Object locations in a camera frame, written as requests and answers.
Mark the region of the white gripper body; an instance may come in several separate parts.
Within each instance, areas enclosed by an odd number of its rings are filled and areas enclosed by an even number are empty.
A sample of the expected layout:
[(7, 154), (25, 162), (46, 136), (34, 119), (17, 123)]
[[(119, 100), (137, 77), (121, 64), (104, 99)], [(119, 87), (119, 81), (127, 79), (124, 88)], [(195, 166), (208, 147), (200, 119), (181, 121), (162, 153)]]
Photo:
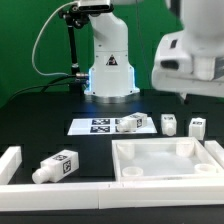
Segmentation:
[(224, 41), (165, 35), (157, 48), (152, 86), (160, 91), (224, 98)]

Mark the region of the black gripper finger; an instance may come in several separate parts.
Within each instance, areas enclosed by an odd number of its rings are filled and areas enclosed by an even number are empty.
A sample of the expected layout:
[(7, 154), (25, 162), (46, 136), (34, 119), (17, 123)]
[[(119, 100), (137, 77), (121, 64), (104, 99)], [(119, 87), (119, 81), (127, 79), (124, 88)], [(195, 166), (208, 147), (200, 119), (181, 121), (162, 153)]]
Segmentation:
[(187, 93), (180, 93), (181, 102), (187, 104), (189, 102)]

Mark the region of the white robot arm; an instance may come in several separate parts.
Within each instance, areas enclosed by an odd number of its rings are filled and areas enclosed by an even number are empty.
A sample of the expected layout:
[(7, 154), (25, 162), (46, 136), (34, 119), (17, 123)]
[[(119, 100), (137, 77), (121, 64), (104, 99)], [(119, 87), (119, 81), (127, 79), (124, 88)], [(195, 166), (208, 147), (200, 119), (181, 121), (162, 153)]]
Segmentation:
[[(224, 0), (165, 0), (183, 29), (162, 37), (151, 73), (154, 89), (224, 97)], [(128, 28), (113, 13), (90, 14), (94, 63), (86, 94), (126, 98), (139, 92), (128, 59)]]

